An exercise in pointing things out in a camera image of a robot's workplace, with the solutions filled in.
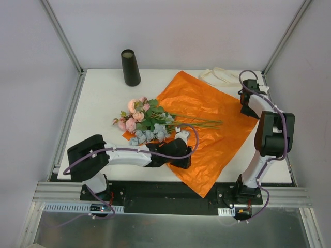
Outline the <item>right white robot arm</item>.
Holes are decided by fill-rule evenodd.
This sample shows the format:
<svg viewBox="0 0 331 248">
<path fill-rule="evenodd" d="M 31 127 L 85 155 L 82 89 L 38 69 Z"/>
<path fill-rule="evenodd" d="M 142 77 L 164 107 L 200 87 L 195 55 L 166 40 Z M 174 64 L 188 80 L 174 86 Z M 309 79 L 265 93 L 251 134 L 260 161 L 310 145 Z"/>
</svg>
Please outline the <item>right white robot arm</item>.
<svg viewBox="0 0 331 248">
<path fill-rule="evenodd" d="M 231 190 L 234 202 L 261 204 L 261 179 L 275 161 L 284 160 L 292 149 L 295 115 L 277 108 L 266 93 L 260 91 L 256 80 L 240 81 L 241 113 L 257 118 L 254 137 L 255 154 L 247 169 L 239 175 Z"/>
</svg>

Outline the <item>cream lace ribbon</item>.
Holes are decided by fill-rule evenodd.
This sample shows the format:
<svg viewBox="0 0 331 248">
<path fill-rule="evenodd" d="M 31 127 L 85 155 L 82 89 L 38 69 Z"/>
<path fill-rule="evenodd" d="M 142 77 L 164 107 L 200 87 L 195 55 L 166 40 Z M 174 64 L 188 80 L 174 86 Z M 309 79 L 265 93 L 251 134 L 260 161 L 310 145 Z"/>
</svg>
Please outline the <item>cream lace ribbon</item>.
<svg viewBox="0 0 331 248">
<path fill-rule="evenodd" d="M 199 74 L 198 79 L 215 87 L 240 87 L 236 74 L 219 67 L 204 70 Z"/>
</svg>

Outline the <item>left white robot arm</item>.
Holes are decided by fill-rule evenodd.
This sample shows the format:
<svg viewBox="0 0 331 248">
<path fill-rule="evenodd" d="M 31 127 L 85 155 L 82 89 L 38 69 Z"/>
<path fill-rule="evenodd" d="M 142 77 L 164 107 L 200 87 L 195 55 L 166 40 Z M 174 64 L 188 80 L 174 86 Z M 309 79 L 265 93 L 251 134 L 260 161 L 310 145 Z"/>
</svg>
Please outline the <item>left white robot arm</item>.
<svg viewBox="0 0 331 248">
<path fill-rule="evenodd" d="M 190 132 L 176 128 L 170 142 L 148 143 L 124 147 L 106 143 L 101 134 L 95 134 L 67 150 L 69 166 L 64 175 L 81 182 L 98 201 L 109 196 L 108 180 L 101 170 L 108 165 L 135 165 L 141 168 L 159 168 L 169 163 L 188 169 L 196 148 L 188 145 Z"/>
</svg>

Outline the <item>pink and blue flower bouquet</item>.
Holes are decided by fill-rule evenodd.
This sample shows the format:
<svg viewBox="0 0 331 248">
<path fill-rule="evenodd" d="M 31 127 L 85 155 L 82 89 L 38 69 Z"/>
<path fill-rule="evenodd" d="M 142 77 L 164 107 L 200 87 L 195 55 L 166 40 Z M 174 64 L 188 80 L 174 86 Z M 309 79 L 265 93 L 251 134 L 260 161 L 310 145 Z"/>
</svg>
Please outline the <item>pink and blue flower bouquet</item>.
<svg viewBox="0 0 331 248">
<path fill-rule="evenodd" d="M 186 123 L 198 128 L 218 129 L 222 121 L 168 112 L 157 99 L 146 97 L 129 101 L 128 111 L 121 111 L 120 116 L 112 121 L 113 125 L 131 135 L 130 146 L 163 142 L 178 131 L 178 126 Z"/>
</svg>

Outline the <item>dark orange tissue paper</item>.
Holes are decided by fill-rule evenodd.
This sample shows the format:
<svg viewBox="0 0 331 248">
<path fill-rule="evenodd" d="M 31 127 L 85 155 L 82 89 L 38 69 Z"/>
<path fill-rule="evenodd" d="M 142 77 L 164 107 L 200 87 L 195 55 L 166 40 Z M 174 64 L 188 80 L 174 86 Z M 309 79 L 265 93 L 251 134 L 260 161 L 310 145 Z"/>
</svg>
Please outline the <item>dark orange tissue paper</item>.
<svg viewBox="0 0 331 248">
<path fill-rule="evenodd" d="M 199 141 L 190 139 L 189 144 L 198 145 L 198 149 L 192 155 L 189 169 L 169 167 L 182 182 L 204 198 L 258 121 L 240 112 L 242 106 L 230 92 L 234 87 L 218 90 L 201 81 L 199 74 L 199 70 L 178 73 L 151 70 L 148 72 L 153 76 L 150 82 L 127 87 L 121 96 L 126 101 L 140 97 L 157 98 L 166 111 L 179 114 L 178 120 L 185 123 L 191 122 L 185 115 L 222 121 L 218 130 L 198 128 Z"/>
</svg>

